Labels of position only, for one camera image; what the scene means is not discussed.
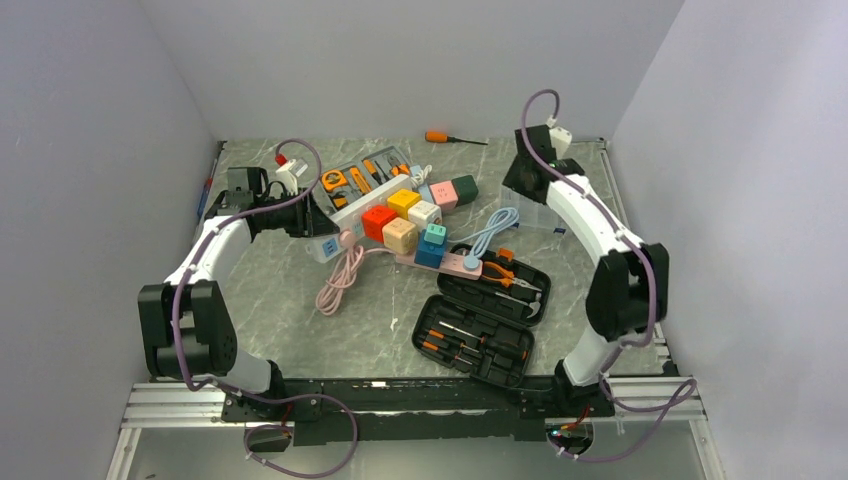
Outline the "orange handled pliers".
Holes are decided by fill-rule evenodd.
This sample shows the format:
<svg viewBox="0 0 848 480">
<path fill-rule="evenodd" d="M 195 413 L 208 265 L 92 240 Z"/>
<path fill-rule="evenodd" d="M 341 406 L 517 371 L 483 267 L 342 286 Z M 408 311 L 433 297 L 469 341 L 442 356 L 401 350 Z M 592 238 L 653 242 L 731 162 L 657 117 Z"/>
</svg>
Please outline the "orange handled pliers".
<svg viewBox="0 0 848 480">
<path fill-rule="evenodd" d="M 536 287 L 532 283 L 522 278 L 519 278 L 512 270 L 509 270 L 501 266 L 500 264 L 492 261 L 485 261 L 482 264 L 481 278 L 483 280 L 499 284 L 505 288 L 518 285 L 523 288 L 541 291 L 539 287 Z"/>
</svg>

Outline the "white power strip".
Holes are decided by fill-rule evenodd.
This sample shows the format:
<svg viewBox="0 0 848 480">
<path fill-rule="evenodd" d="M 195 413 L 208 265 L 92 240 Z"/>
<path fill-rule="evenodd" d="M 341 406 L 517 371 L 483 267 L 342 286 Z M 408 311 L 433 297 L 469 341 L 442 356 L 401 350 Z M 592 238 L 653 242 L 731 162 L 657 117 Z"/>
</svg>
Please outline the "white power strip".
<svg viewBox="0 0 848 480">
<path fill-rule="evenodd" d="M 402 189 L 411 190 L 412 187 L 412 178 L 406 174 L 400 174 L 376 187 L 340 212 L 332 214 L 330 219 L 339 227 L 340 232 L 309 239 L 306 252 L 319 263 L 334 259 L 365 237 L 362 216 L 368 210 L 378 205 L 386 205 L 391 195 Z"/>
</svg>

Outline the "grey tool tray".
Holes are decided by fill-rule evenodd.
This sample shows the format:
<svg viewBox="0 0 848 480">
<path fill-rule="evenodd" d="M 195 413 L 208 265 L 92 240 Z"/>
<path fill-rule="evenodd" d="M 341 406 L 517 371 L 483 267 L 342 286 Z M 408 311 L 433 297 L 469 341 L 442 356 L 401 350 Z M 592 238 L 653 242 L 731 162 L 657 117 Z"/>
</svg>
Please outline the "grey tool tray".
<svg viewBox="0 0 848 480">
<path fill-rule="evenodd" d="M 407 156 L 391 146 L 360 160 L 330 167 L 321 174 L 320 185 L 333 210 L 338 212 L 397 175 L 409 173 Z"/>
</svg>

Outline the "black plastic tool case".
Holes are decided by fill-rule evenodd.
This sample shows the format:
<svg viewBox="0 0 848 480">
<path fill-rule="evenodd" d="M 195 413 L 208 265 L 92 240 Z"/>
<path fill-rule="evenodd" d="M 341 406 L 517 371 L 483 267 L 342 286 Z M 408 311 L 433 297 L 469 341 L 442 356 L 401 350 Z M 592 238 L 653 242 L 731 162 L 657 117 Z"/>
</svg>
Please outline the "black plastic tool case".
<svg viewBox="0 0 848 480">
<path fill-rule="evenodd" d="M 487 251 L 482 264 L 492 261 L 512 270 L 541 291 L 514 285 L 503 287 L 483 280 L 437 277 L 439 293 L 430 296 L 411 334 L 413 347 L 435 363 L 465 373 L 495 387 L 521 390 L 535 347 L 532 328 L 540 323 L 550 297 L 549 275 L 514 258 L 506 249 Z M 495 292 L 527 302 L 539 301 L 536 316 Z"/>
</svg>

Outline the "teal plug adapter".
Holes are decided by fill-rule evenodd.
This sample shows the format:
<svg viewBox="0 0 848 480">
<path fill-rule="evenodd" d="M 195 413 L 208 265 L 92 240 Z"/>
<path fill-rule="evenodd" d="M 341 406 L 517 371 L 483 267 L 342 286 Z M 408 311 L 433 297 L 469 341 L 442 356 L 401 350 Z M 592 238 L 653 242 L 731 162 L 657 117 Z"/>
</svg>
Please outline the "teal plug adapter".
<svg viewBox="0 0 848 480">
<path fill-rule="evenodd" d="M 441 224 L 430 223 L 423 233 L 426 243 L 432 245 L 443 245 L 447 238 L 447 228 Z"/>
</svg>

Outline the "beige cube socket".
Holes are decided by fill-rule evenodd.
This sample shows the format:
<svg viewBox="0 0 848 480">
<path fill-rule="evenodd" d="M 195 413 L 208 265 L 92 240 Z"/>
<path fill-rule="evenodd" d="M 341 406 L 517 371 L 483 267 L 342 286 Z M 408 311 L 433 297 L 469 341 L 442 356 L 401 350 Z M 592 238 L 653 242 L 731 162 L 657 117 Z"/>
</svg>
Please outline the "beige cube socket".
<svg viewBox="0 0 848 480">
<path fill-rule="evenodd" d="M 396 217 L 382 228 L 383 245 L 399 255 L 411 254 L 418 244 L 419 229 L 414 223 Z"/>
</svg>

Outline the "blue cube socket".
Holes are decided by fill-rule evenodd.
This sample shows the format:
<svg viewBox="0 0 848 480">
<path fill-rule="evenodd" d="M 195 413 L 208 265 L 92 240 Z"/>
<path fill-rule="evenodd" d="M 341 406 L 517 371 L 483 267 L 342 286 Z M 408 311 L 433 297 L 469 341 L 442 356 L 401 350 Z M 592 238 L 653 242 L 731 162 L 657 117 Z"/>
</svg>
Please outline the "blue cube socket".
<svg viewBox="0 0 848 480">
<path fill-rule="evenodd" d="M 417 245 L 414 263 L 438 270 L 446 250 L 446 243 L 440 244 L 421 239 Z"/>
</svg>

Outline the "pink cube socket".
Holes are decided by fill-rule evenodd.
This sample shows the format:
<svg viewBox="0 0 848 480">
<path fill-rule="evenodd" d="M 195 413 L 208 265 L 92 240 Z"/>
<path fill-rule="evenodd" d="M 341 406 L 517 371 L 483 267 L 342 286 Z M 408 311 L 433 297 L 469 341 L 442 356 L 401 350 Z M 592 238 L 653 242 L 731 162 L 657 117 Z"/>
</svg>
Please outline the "pink cube socket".
<svg viewBox="0 0 848 480">
<path fill-rule="evenodd" d="M 459 197 L 452 181 L 442 181 L 429 185 L 433 203 L 440 207 L 443 212 L 448 212 L 457 207 Z"/>
</svg>

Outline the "dark green cube socket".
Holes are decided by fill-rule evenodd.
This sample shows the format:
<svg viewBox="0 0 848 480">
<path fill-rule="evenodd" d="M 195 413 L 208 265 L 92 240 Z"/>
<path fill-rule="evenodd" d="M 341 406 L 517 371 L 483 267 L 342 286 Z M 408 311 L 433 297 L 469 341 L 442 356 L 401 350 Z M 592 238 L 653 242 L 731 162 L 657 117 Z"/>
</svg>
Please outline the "dark green cube socket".
<svg viewBox="0 0 848 480">
<path fill-rule="evenodd" d="M 457 207 L 473 202 L 479 194 L 479 188 L 473 175 L 456 177 L 451 180 L 451 184 L 457 196 Z"/>
</svg>

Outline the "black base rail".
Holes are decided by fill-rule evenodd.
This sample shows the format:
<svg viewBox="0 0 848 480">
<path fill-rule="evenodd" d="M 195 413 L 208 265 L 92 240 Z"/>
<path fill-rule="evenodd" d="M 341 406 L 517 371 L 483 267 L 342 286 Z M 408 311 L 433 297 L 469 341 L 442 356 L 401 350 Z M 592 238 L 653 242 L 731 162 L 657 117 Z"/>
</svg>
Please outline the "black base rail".
<svg viewBox="0 0 848 480">
<path fill-rule="evenodd" d="M 361 441 L 509 437 L 542 441 L 547 429 L 607 420 L 615 410 L 595 389 L 555 398 L 550 376 L 531 376 L 518 389 L 468 378 L 289 380 L 292 407 L 278 406 L 297 446 Z"/>
</svg>

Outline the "white cube socket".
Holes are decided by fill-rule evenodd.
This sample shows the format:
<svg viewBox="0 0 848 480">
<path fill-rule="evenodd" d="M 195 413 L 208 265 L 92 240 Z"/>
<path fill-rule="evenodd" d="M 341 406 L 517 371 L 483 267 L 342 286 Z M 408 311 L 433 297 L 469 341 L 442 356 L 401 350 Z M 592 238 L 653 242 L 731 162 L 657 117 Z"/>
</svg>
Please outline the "white cube socket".
<svg viewBox="0 0 848 480">
<path fill-rule="evenodd" d="M 421 200 L 408 209 L 407 219 L 413 223 L 418 230 L 425 230 L 430 224 L 442 224 L 442 210 L 434 203 Z"/>
</svg>

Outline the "orange handled screwdriver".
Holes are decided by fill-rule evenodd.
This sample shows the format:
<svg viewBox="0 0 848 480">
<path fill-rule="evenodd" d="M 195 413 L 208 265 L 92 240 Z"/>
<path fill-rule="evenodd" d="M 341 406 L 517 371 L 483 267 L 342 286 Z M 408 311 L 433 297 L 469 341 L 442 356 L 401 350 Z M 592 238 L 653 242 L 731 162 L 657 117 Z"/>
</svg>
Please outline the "orange handled screwdriver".
<svg viewBox="0 0 848 480">
<path fill-rule="evenodd" d="M 434 144 L 466 143 L 466 144 L 482 145 L 482 146 L 487 145 L 487 142 L 462 139 L 462 138 L 451 136 L 451 135 L 448 135 L 447 133 L 439 132 L 439 131 L 427 131 L 425 133 L 425 140 L 427 142 L 434 143 Z"/>
</svg>

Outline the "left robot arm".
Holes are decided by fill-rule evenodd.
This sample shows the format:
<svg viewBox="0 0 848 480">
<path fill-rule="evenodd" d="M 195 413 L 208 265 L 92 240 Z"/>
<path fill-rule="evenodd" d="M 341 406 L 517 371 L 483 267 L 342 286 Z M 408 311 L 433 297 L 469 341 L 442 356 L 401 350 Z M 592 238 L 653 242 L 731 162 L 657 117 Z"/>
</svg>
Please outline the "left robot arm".
<svg viewBox="0 0 848 480">
<path fill-rule="evenodd" d="M 138 295 L 151 375 L 182 380 L 192 390 L 216 383 L 245 392 L 248 407 L 264 420 L 285 411 L 288 394 L 278 367 L 239 347 L 222 293 L 255 237 L 278 229 L 292 238 L 312 238 L 338 227 L 307 192 L 265 200 L 251 192 L 219 196 L 180 266 Z"/>
</svg>

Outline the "red cube socket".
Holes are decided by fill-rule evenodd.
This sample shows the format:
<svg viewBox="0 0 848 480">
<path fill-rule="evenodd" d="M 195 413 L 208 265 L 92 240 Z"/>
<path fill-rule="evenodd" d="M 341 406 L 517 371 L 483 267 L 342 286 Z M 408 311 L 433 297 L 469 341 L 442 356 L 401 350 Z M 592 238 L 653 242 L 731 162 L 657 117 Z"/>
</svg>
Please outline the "red cube socket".
<svg viewBox="0 0 848 480">
<path fill-rule="evenodd" d="M 364 235 L 378 243 L 383 243 L 384 227 L 397 217 L 397 212 L 386 205 L 376 205 L 368 209 L 361 217 Z"/>
</svg>

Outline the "clear plastic organizer box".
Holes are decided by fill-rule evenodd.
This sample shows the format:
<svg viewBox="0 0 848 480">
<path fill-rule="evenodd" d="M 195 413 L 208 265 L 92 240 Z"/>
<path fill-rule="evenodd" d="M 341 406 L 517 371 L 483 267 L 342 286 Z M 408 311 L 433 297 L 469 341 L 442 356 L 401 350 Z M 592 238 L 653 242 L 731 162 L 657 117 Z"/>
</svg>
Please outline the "clear plastic organizer box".
<svg viewBox="0 0 848 480">
<path fill-rule="evenodd" d="M 506 186 L 501 186 L 500 207 L 515 208 L 518 211 L 516 226 L 550 233 L 564 234 L 567 225 L 550 207 L 530 200 Z"/>
</svg>

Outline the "light blue round plug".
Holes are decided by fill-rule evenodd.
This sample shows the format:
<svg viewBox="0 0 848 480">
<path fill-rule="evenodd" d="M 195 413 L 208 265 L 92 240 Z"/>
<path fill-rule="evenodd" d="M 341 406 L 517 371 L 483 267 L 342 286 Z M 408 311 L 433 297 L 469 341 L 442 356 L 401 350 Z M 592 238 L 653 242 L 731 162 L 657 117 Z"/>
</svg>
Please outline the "light blue round plug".
<svg viewBox="0 0 848 480">
<path fill-rule="evenodd" d="M 467 271 L 474 271 L 481 266 L 481 260 L 475 256 L 466 255 L 463 257 L 463 268 Z"/>
</svg>

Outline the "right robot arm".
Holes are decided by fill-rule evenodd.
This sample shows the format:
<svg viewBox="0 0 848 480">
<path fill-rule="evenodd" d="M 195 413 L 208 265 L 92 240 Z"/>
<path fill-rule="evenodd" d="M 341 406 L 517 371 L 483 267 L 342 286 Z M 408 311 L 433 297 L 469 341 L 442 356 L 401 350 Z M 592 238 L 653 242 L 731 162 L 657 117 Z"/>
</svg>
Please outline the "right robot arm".
<svg viewBox="0 0 848 480">
<path fill-rule="evenodd" d="M 557 411 L 574 415 L 590 399 L 589 388 L 609 371 L 620 352 L 645 347 L 667 313 L 670 257 L 648 244 L 600 199 L 585 171 L 564 158 L 571 135 L 537 125 L 515 132 L 516 155 L 503 186 L 550 209 L 584 247 L 594 266 L 585 299 L 588 325 L 576 347 L 555 368 L 551 388 Z"/>
</svg>

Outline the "steel claw hammer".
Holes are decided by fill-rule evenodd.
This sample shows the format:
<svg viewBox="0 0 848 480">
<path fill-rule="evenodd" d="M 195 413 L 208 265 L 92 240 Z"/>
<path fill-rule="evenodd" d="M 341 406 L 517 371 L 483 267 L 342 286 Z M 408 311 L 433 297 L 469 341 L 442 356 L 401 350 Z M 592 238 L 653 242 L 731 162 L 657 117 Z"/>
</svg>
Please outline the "steel claw hammer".
<svg viewBox="0 0 848 480">
<path fill-rule="evenodd" d="M 502 299 L 510 300 L 512 302 L 518 303 L 519 305 L 522 305 L 523 307 L 528 308 L 530 310 L 530 313 L 527 314 L 528 318 L 533 318 L 534 316 L 536 316 L 541 308 L 541 303 L 539 301 L 527 302 L 498 291 L 495 292 L 495 295 Z"/>
</svg>

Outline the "yellow cube socket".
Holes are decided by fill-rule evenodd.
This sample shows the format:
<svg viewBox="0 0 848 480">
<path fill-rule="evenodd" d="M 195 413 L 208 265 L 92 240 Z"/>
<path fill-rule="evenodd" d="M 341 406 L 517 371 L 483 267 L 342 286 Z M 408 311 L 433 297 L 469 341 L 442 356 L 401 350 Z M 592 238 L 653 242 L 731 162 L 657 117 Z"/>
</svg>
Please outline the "yellow cube socket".
<svg viewBox="0 0 848 480">
<path fill-rule="evenodd" d="M 407 220 L 409 210 L 422 200 L 422 196 L 409 189 L 400 189 L 387 198 L 387 206 L 400 218 Z"/>
</svg>

